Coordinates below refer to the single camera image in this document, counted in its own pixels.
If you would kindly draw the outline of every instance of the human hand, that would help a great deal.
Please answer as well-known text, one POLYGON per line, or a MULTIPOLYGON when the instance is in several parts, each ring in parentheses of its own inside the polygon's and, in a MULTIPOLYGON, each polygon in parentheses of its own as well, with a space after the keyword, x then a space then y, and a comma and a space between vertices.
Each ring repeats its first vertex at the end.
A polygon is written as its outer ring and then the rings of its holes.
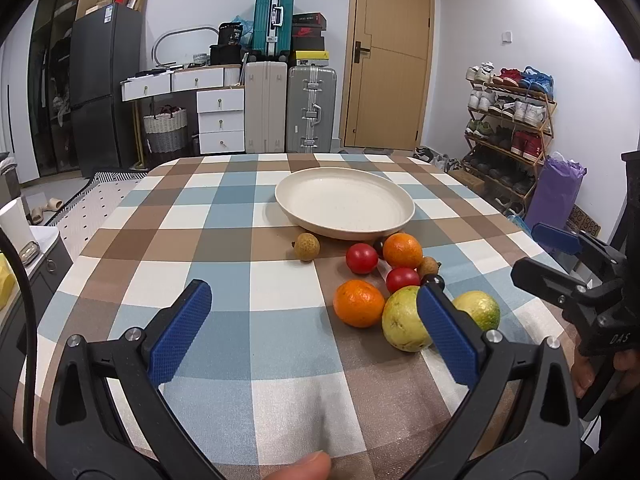
MULTIPOLYGON (((575 341, 574 365, 571 367, 571 378, 575 396, 581 399, 593 384, 595 372, 589 362, 589 358, 578 352, 579 344, 580 336, 575 341)), ((611 399, 628 394, 640 384, 640 352, 638 350, 617 352, 613 357, 613 367, 620 372, 624 372, 624 375, 611 399)))
POLYGON ((295 464, 271 473, 264 480, 327 480, 331 472, 331 459, 324 451, 303 456, 295 464))

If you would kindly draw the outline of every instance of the door frame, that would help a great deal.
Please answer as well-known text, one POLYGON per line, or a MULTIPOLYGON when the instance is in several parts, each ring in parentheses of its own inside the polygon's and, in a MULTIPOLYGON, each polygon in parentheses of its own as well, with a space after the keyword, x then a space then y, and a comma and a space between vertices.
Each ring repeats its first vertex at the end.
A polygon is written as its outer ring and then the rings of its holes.
MULTIPOLYGON (((342 103, 340 105, 340 146, 344 147, 346 142, 347 113, 349 111, 349 94, 351 90, 351 70, 353 68, 353 45, 355 42, 356 27, 356 0, 349 0, 349 21, 347 27, 347 45, 344 54, 344 76, 342 80, 342 103)), ((424 81, 424 91, 422 92, 422 109, 418 122, 418 138, 415 145, 418 146, 421 140, 420 126, 424 130, 424 117, 426 114, 427 97, 429 93, 429 82, 431 80, 431 59, 433 58, 433 34, 435 30, 435 0, 431 0, 430 15, 431 26, 429 27, 429 44, 427 52, 427 70, 424 81)))

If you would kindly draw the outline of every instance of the slipper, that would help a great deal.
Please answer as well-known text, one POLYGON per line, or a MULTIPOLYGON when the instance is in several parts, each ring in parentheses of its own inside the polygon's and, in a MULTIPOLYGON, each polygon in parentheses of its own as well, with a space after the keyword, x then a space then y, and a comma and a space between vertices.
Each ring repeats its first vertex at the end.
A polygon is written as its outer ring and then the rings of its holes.
POLYGON ((41 224, 43 219, 44 216, 42 215, 42 208, 33 208, 33 210, 31 211, 31 222, 33 222, 33 225, 41 224))
POLYGON ((47 205, 44 206, 42 209, 44 211, 53 211, 55 213, 56 211, 59 211, 60 208, 62 208, 62 205, 63 205, 63 202, 59 198, 50 198, 49 201, 47 202, 47 205))

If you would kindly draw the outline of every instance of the white round plate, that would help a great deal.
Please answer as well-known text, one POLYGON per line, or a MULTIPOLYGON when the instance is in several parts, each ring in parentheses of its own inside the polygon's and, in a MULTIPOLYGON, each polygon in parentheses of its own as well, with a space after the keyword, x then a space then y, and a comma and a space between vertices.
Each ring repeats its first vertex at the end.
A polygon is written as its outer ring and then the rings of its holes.
POLYGON ((293 223, 339 240, 393 234, 415 212, 414 200, 398 184, 349 168, 291 173, 276 186, 276 200, 293 223))

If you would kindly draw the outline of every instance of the refrigerator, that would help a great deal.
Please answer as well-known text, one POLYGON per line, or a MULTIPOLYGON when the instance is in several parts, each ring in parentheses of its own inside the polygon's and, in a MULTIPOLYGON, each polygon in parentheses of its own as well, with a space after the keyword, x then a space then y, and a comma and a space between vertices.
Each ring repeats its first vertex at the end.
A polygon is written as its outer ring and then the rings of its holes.
POLYGON ((71 37, 69 97, 82 176, 137 161, 132 103, 120 82, 140 70, 142 13, 109 4, 79 18, 71 37))

